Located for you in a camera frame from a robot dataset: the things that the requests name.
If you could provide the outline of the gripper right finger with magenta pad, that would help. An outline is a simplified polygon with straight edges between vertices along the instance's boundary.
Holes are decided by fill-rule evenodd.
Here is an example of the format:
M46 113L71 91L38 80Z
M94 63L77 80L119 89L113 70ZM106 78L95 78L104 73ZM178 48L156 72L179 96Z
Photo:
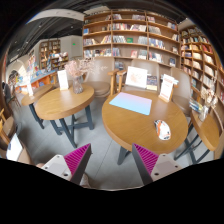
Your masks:
M182 167L167 154L156 154L133 143L132 154L144 185L168 176Z

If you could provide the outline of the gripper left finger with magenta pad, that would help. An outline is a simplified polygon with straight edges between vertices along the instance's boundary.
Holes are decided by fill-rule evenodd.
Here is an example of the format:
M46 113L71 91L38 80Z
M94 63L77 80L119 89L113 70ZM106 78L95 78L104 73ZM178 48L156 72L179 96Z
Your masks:
M90 156L91 144L86 144L65 156L55 155L42 169L79 185Z

